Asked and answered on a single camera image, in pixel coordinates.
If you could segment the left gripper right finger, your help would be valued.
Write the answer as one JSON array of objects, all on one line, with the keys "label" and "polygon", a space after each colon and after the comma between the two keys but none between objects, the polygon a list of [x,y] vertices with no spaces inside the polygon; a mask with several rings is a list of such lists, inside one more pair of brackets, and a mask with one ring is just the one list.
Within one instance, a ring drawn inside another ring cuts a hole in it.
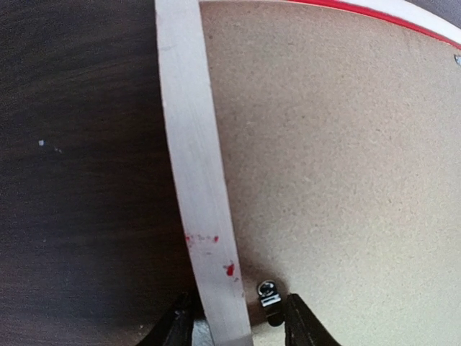
[{"label": "left gripper right finger", "polygon": [[296,293],[285,301],[285,345],[340,346]]}]

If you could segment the brown backing board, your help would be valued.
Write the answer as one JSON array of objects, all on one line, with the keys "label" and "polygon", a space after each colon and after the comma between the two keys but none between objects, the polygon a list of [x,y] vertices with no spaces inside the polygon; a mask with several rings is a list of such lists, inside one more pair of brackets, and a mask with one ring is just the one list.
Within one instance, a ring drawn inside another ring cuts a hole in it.
[{"label": "brown backing board", "polygon": [[200,6],[256,345],[256,286],[342,345],[460,343],[460,67],[452,46],[304,4]]}]

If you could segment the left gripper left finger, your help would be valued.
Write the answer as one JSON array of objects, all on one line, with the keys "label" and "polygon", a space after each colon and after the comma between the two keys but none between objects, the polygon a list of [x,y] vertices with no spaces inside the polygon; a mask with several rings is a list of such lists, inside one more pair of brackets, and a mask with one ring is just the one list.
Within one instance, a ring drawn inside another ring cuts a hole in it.
[{"label": "left gripper left finger", "polygon": [[140,346],[191,346],[194,292],[182,293],[140,341]]}]

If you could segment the wooden picture frame red edge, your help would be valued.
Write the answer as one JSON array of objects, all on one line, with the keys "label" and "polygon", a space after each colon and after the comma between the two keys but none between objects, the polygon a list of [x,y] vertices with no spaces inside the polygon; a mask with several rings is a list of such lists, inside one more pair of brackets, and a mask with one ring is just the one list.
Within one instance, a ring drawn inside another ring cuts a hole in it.
[{"label": "wooden picture frame red edge", "polygon": [[161,98],[180,215],[211,337],[256,345],[220,145],[200,6],[276,2],[335,9],[404,27],[452,46],[460,22],[410,1],[157,1]]}]

